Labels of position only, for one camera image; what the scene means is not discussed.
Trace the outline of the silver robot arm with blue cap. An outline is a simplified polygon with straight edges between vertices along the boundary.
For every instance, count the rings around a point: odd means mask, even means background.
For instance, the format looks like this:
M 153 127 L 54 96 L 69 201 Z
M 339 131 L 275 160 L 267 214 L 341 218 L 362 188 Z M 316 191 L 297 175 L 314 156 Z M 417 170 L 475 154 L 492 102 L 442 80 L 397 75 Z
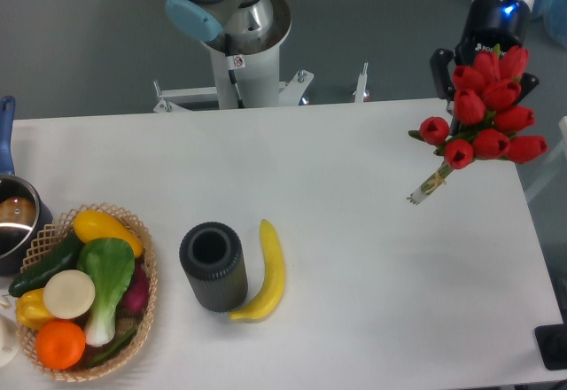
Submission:
M 165 11 L 182 33 L 204 43 L 261 37 L 275 20 L 271 0 L 166 0 Z

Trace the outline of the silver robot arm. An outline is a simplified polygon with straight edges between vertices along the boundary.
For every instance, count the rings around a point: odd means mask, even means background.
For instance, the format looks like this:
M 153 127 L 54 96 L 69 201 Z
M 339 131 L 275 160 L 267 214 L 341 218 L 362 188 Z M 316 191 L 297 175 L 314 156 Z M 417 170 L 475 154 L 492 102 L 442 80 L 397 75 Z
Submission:
M 450 102 L 455 87 L 450 65 L 471 66 L 482 51 L 500 58 L 524 44 L 535 0 L 472 0 L 456 47 L 437 49 L 430 58 L 437 96 Z

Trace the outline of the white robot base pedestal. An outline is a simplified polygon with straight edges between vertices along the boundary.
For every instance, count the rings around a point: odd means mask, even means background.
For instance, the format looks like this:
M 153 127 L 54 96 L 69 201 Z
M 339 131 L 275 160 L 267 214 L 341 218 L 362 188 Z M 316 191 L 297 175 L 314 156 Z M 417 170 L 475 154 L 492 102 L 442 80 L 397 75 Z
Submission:
M 307 89 L 315 75 L 300 68 L 289 80 L 280 79 L 280 47 L 291 31 L 291 12 L 285 0 L 259 0 L 235 11 L 224 27 L 188 0 L 166 0 L 167 16 L 182 32 L 196 28 L 217 37 L 207 48 L 214 86 L 162 90 L 153 83 L 157 113 L 183 112 L 196 104 L 216 102 L 222 109 L 307 105 Z

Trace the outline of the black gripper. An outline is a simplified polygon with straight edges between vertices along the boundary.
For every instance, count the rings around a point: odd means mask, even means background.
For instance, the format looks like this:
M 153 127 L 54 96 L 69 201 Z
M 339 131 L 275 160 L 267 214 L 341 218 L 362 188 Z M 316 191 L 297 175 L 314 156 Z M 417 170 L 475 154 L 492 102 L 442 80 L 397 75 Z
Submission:
M 501 53 L 524 44 L 530 23 L 530 8 L 521 0 L 474 0 L 470 5 L 461 41 L 455 48 L 457 65 L 472 65 L 481 51 L 491 51 L 496 44 Z M 454 52 L 436 49 L 430 58 L 431 75 L 438 98 L 453 100 L 450 66 Z M 521 91 L 517 103 L 521 103 L 539 84 L 540 79 L 524 72 L 520 79 Z

